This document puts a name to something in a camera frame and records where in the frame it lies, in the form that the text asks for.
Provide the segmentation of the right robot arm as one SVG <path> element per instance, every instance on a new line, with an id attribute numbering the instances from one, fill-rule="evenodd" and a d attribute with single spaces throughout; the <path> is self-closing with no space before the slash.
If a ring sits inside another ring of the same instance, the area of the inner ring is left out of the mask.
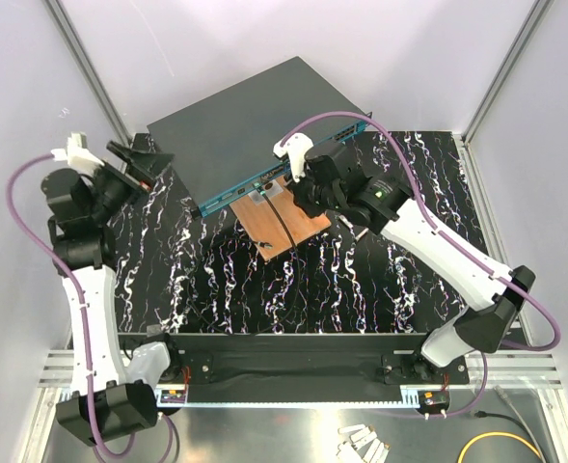
<path id="1" fill-rule="evenodd" d="M 474 350 L 494 353 L 524 304 L 535 276 L 479 251 L 416 200 L 411 189 L 386 176 L 367 176 L 343 143 L 315 145 L 303 134 L 277 143 L 289 160 L 287 187 L 308 216 L 328 210 L 411 252 L 447 281 L 467 308 L 432 331 L 413 358 L 418 379 L 434 382 L 456 358 Z"/>

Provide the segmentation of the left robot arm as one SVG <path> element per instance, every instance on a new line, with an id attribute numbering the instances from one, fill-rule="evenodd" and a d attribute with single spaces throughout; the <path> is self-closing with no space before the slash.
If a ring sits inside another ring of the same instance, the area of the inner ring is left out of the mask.
<path id="1" fill-rule="evenodd" d="M 57 421 L 97 450 L 155 426 L 157 384 L 176 380 L 183 369 L 174 343 L 162 333 L 148 336 L 129 362 L 123 360 L 115 315 L 116 237 L 109 226 L 125 205 L 152 191 L 173 158 L 114 141 L 106 148 L 122 160 L 122 169 L 92 154 L 85 134 L 71 133 L 66 146 L 52 152 L 65 168 L 41 183 L 73 341 L 69 398 L 58 404 Z"/>

